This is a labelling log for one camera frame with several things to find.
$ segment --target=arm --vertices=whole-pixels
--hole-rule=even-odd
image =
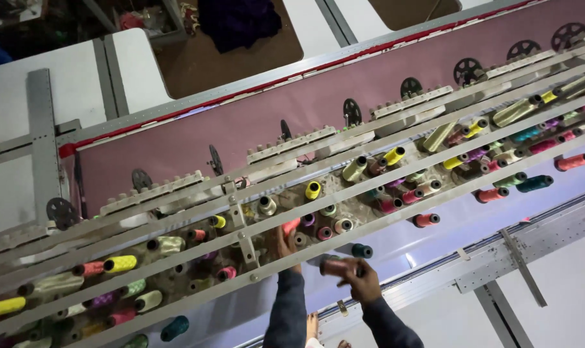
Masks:
[[[265,348],[305,346],[305,281],[300,273],[287,269],[279,273],[278,294],[266,329]]]
[[[381,296],[363,306],[363,321],[370,327],[379,348],[422,348],[412,329],[397,317]]]

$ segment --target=red border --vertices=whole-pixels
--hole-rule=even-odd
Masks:
[[[510,10],[513,10],[513,9],[517,9],[518,7],[522,7],[524,5],[527,5],[528,3],[532,3],[534,1],[537,1],[537,0],[526,0],[526,1],[523,1],[521,3],[517,3],[517,4],[511,5],[511,6],[504,7],[502,9],[494,10],[494,11],[491,11],[491,12],[488,12],[488,13],[485,13],[485,14],[482,14],[482,15],[479,15],[477,17],[471,17],[469,19],[459,20],[457,22],[450,23],[450,24],[446,24],[446,25],[443,25],[441,27],[432,28],[430,30],[425,30],[424,32],[419,32],[419,33],[416,33],[416,34],[412,34],[412,35],[409,35],[409,36],[405,36],[405,37],[399,38],[399,39],[394,40],[394,41],[391,41],[391,42],[387,42],[387,43],[384,43],[384,44],[379,44],[377,46],[370,47],[370,48],[368,48],[366,50],[363,50],[361,52],[358,52],[358,53],[355,53],[355,54],[351,54],[348,57],[345,57],[345,58],[342,58],[342,59],[338,59],[336,61],[332,61],[332,62],[323,64],[323,65],[320,65],[320,66],[317,66],[317,67],[312,67],[311,69],[307,69],[307,70],[304,70],[304,71],[300,71],[300,72],[297,72],[297,73],[295,73],[293,75],[288,75],[286,77],[282,77],[280,79],[277,79],[277,80],[274,80],[274,81],[271,81],[271,82],[263,83],[261,85],[254,86],[252,88],[249,88],[249,89],[246,89],[246,90],[243,90],[243,91],[239,91],[239,92],[236,92],[236,93],[228,94],[228,95],[225,95],[224,97],[219,97],[217,99],[213,99],[213,100],[210,100],[210,101],[206,101],[206,102],[204,102],[202,104],[194,105],[193,107],[189,107],[189,108],[186,108],[186,109],[177,111],[177,112],[169,113],[167,115],[163,115],[163,116],[160,116],[160,117],[157,117],[157,118],[152,118],[152,119],[147,120],[147,121],[143,121],[143,122],[140,122],[140,123],[136,123],[136,124],[133,124],[131,126],[127,126],[125,128],[121,128],[119,130],[114,130],[112,132],[109,132],[109,133],[106,133],[106,134],[102,134],[100,136],[96,136],[94,138],[81,140],[81,141],[76,142],[75,144],[72,144],[72,143],[65,144],[65,145],[59,147],[59,155],[63,159],[65,157],[68,157],[68,156],[71,156],[71,155],[75,154],[76,149],[79,148],[79,147],[86,146],[88,144],[93,144],[95,141],[101,140],[103,138],[114,137],[114,136],[117,136],[117,135],[120,135],[120,134],[123,134],[123,133],[127,133],[127,132],[132,131],[132,130],[137,130],[140,127],[142,127],[142,125],[144,125],[146,123],[164,121],[164,120],[167,120],[169,118],[173,118],[173,117],[176,117],[178,115],[182,115],[184,113],[187,113],[187,112],[189,112],[191,110],[195,110],[197,108],[207,107],[207,106],[210,106],[210,105],[213,105],[213,104],[217,104],[219,102],[223,102],[225,100],[234,98],[234,97],[236,97],[238,95],[241,95],[241,94],[251,93],[251,92],[255,92],[255,91],[260,91],[262,89],[265,89],[266,87],[271,87],[272,85],[275,85],[277,83],[281,83],[281,82],[288,81],[289,78],[294,77],[294,76],[298,76],[298,75],[302,75],[302,74],[305,74],[305,73],[309,73],[310,71],[319,71],[319,70],[327,69],[328,67],[332,67],[332,66],[335,66],[335,65],[338,65],[338,64],[342,64],[342,63],[347,62],[347,61],[351,61],[353,59],[359,58],[359,57],[364,56],[366,54],[372,54],[372,53],[375,53],[375,52],[379,52],[379,51],[382,51],[382,50],[386,50],[388,48],[393,47],[395,44],[399,44],[399,43],[402,43],[402,42],[409,42],[409,41],[412,41],[412,40],[417,40],[419,38],[423,38],[424,36],[428,36],[429,34],[432,34],[432,33],[435,33],[435,32],[441,31],[441,30],[447,30],[447,29],[451,29],[451,28],[454,28],[454,27],[457,27],[457,26],[466,24],[467,22],[469,22],[471,20],[484,19],[484,18],[490,17],[492,15],[495,15],[495,14],[497,14],[499,12],[510,11]]]

